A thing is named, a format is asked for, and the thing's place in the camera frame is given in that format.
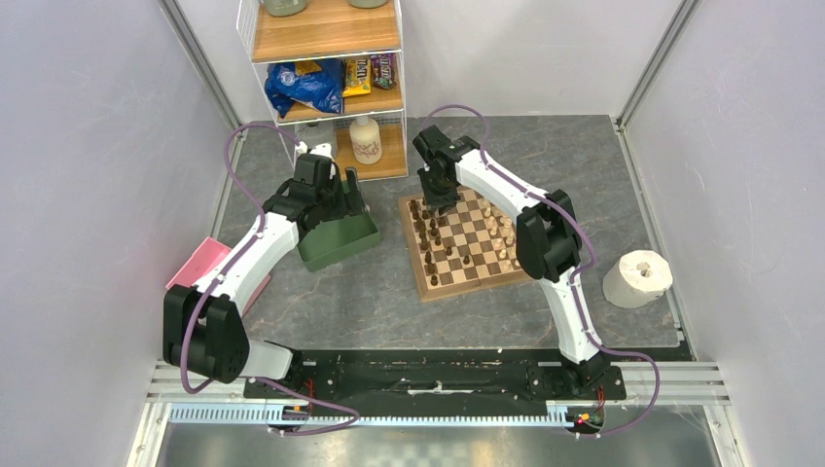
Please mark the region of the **wooden chess board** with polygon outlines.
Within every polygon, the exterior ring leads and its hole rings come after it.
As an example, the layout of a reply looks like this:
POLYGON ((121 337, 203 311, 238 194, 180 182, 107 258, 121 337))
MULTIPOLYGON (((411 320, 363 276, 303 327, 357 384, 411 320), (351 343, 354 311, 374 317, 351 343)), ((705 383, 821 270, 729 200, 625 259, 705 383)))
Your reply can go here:
POLYGON ((426 210, 424 195, 398 207, 420 299, 432 302, 530 279, 516 252, 516 225, 467 187, 444 214, 426 210))

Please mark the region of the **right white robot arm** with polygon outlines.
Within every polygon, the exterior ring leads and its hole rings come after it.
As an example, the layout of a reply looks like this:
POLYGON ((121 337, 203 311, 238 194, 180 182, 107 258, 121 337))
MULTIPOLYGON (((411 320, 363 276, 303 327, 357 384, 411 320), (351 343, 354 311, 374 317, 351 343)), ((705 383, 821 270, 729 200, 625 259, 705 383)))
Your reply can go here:
POLYGON ((586 303, 574 289, 583 236, 575 227, 569 195, 528 184, 468 136, 451 140, 429 126, 413 145, 424 161, 418 177, 429 210, 447 212, 458 203, 459 188, 467 187, 514 222, 517 259, 538 281, 556 324, 563 389, 575 398, 588 397, 599 387, 609 361, 591 329, 586 303))

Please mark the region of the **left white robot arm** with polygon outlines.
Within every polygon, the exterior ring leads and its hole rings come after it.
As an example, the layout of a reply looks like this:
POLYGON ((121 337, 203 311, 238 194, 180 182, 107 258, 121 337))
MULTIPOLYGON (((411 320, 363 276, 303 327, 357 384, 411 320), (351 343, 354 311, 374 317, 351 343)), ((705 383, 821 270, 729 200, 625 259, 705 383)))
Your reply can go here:
POLYGON ((280 396, 299 394, 305 371, 292 363, 293 350, 251 341, 241 313, 275 265, 310 232, 365 210, 355 167, 339 168, 313 153, 298 156, 292 178, 263 203, 231 253, 195 284, 165 293, 163 361, 222 383, 265 377, 280 396))

